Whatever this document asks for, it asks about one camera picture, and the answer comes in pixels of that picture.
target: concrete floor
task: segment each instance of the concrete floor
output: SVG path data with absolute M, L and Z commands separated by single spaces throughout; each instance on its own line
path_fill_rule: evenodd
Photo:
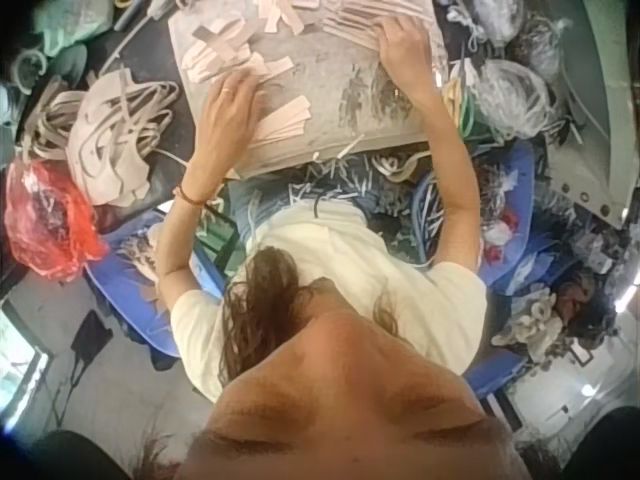
M 37 391 L 14 429 L 18 441 L 28 444 L 55 429 L 51 399 L 61 384 L 61 397 L 66 397 L 65 382 L 73 365 L 71 340 L 87 312 L 97 308 L 83 279 L 60 286 L 32 273 L 8 298 L 53 354 L 46 385 Z M 125 468 L 136 458 L 145 435 L 154 431 L 171 434 L 166 454 L 180 458 L 206 423 L 211 403 L 192 390 L 181 363 L 167 372 L 156 372 L 146 346 L 125 338 L 115 318 L 103 320 L 114 338 L 73 393 L 63 428 L 90 438 Z

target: short sleeve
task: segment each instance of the short sleeve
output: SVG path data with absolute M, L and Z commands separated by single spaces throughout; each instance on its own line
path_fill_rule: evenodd
M 171 311 L 171 329 L 187 376 L 213 402 L 222 392 L 219 312 L 219 300 L 202 290 L 185 292 Z
M 435 287 L 439 311 L 438 328 L 432 334 L 438 343 L 438 356 L 450 370 L 461 375 L 475 357 L 487 311 L 487 288 L 467 268 L 450 262 L 435 265 L 427 279 Z

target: red plastic bag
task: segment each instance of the red plastic bag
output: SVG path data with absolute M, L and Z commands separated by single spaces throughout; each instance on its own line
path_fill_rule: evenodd
M 4 223 L 17 261 L 50 280 L 69 282 L 87 260 L 109 248 L 93 223 L 92 209 L 63 165 L 16 159 L 9 166 Z

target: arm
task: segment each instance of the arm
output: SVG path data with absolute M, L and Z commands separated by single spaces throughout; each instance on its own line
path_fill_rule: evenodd
M 410 17 L 381 19 L 375 30 L 382 64 L 420 113 L 431 148 L 444 206 L 435 263 L 457 263 L 476 272 L 480 249 L 478 182 L 433 80 L 429 36 L 422 24 Z
M 215 195 L 226 173 L 245 153 L 260 116 L 257 86 L 257 77 L 243 70 L 211 87 L 181 184 L 196 203 Z M 169 310 L 185 292 L 200 288 L 189 267 L 200 211 L 201 207 L 176 197 L 162 226 L 155 255 L 160 295 Z

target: bracelet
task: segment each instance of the bracelet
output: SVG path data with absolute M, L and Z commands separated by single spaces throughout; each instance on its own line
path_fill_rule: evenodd
M 204 200 L 202 202 L 198 202 L 196 200 L 192 200 L 191 198 L 189 198 L 187 196 L 187 194 L 184 193 L 184 190 L 182 189 L 182 183 L 178 184 L 178 186 L 173 190 L 173 195 L 175 197 L 178 197 L 178 198 L 184 200 L 189 205 L 192 205 L 194 207 L 204 207 L 207 204 L 206 200 Z

